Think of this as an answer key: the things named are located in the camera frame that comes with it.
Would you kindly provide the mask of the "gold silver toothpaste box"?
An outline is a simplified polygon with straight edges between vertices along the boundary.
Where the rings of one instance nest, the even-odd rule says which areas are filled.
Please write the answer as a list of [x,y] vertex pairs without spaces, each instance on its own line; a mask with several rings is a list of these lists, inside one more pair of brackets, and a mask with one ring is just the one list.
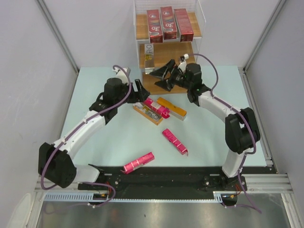
[[159,125],[163,121],[163,117],[161,115],[157,114],[151,108],[142,103],[133,104],[133,109],[155,125]]

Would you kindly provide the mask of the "red silver 3D toothpaste box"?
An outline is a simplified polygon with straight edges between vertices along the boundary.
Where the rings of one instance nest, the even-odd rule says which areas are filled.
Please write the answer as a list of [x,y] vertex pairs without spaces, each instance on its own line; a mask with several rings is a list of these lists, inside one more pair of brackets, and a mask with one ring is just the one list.
[[161,7],[161,21],[164,40],[177,38],[177,26],[171,6]]

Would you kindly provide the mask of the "dark red toothpaste box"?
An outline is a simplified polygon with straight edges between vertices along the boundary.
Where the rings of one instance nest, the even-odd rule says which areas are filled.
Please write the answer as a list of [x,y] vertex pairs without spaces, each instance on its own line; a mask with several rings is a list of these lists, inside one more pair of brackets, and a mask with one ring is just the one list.
[[186,9],[174,9],[174,14],[180,34],[180,42],[192,42],[194,38],[194,31]]

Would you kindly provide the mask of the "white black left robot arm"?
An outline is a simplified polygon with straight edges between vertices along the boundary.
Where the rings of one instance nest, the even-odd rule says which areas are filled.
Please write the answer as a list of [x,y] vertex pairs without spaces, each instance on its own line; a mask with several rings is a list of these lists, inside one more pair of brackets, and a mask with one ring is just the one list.
[[145,101],[150,93],[139,79],[135,80],[137,90],[118,77],[109,78],[104,91],[91,104],[83,120],[69,133],[54,143],[43,143],[39,148],[38,173],[41,179],[48,179],[54,185],[66,188],[73,182],[88,183],[99,190],[105,184],[101,168],[92,164],[75,165],[73,159],[81,147],[99,129],[106,126],[117,114],[118,107],[125,103]]

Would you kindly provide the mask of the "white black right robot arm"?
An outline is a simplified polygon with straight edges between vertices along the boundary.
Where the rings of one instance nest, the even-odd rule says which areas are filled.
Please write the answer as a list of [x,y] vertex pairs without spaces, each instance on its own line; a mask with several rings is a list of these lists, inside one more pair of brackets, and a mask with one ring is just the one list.
[[203,83],[199,64],[187,64],[183,60],[177,65],[172,59],[149,74],[159,78],[155,85],[163,90],[169,92],[174,86],[186,89],[190,103],[208,110],[224,123],[229,151],[222,166],[223,176],[219,178],[219,185],[223,190],[231,190],[236,185],[235,178],[240,178],[246,156],[257,151],[256,143],[261,135],[254,111],[249,107],[235,108],[217,97],[213,89]]

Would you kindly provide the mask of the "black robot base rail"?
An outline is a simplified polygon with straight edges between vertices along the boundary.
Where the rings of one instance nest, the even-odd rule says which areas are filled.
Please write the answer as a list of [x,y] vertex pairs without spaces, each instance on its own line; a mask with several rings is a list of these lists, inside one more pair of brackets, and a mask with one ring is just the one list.
[[236,193],[249,189],[256,177],[274,174],[269,167],[246,167],[240,178],[226,180],[220,167],[142,167],[123,174],[119,167],[100,167],[96,182],[80,183],[79,190],[107,190],[108,184],[120,196],[198,196],[204,192]]

